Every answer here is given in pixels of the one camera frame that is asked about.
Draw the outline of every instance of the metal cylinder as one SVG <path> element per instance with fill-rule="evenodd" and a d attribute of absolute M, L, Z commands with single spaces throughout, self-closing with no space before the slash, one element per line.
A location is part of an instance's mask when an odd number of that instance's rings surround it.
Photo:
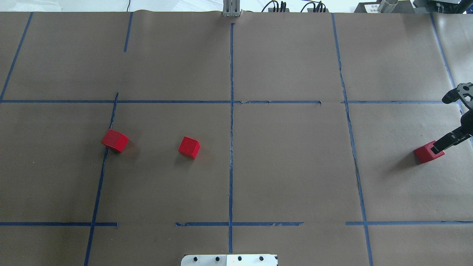
<path fill-rule="evenodd" d="M 398 0 L 382 0 L 378 11 L 381 13 L 391 13 L 397 5 Z"/>

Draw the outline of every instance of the robot end effector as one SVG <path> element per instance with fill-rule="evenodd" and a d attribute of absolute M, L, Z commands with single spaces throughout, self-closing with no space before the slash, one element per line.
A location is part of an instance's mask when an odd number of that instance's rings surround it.
<path fill-rule="evenodd" d="M 460 83 L 455 89 L 450 90 L 442 98 L 442 102 L 450 104 L 461 100 L 468 108 L 468 112 L 460 119 L 461 126 L 441 137 L 434 143 L 432 152 L 439 154 L 441 151 L 457 145 L 473 135 L 473 83 Z"/>

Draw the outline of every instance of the red cube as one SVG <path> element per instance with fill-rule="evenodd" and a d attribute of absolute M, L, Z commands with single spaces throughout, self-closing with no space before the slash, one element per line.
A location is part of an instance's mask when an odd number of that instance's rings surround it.
<path fill-rule="evenodd" d="M 115 151 L 122 152 L 125 145 L 128 143 L 128 138 L 120 132 L 109 129 L 105 134 L 102 144 Z"/>
<path fill-rule="evenodd" d="M 444 151 L 441 151 L 438 154 L 434 154 L 434 152 L 431 150 L 434 146 L 434 143 L 435 141 L 429 142 L 424 146 L 414 150 L 415 155 L 417 156 L 417 158 L 419 158 L 421 163 L 432 161 L 445 154 Z"/>
<path fill-rule="evenodd" d="M 179 153 L 189 158 L 195 159 L 200 148 L 201 145 L 197 140 L 184 137 L 182 139 L 181 146 L 179 146 Z"/>

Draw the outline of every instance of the white bracket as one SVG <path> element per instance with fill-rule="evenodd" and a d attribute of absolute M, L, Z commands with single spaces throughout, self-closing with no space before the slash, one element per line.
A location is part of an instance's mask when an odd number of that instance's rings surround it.
<path fill-rule="evenodd" d="M 181 266 L 278 266 L 278 255 L 187 255 L 182 258 Z"/>
<path fill-rule="evenodd" d="M 223 0 L 224 17 L 239 17 L 240 14 L 240 0 Z"/>

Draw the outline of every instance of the red block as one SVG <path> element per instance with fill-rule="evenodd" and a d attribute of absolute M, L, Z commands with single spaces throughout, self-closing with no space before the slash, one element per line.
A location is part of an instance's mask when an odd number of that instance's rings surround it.
<path fill-rule="evenodd" d="M 200 148 L 201 145 L 197 140 L 184 137 L 182 139 L 181 146 L 179 146 L 179 153 L 189 158 L 195 159 Z"/>
<path fill-rule="evenodd" d="M 109 129 L 105 134 L 102 144 L 115 151 L 122 152 L 125 145 L 128 143 L 128 138 L 120 132 Z"/>
<path fill-rule="evenodd" d="M 431 150 L 431 148 L 434 146 L 434 143 L 435 141 L 432 141 L 414 150 L 415 155 L 417 156 L 417 158 L 419 158 L 421 163 L 432 161 L 445 154 L 444 151 L 441 151 L 438 154 L 434 154 L 434 152 Z"/>

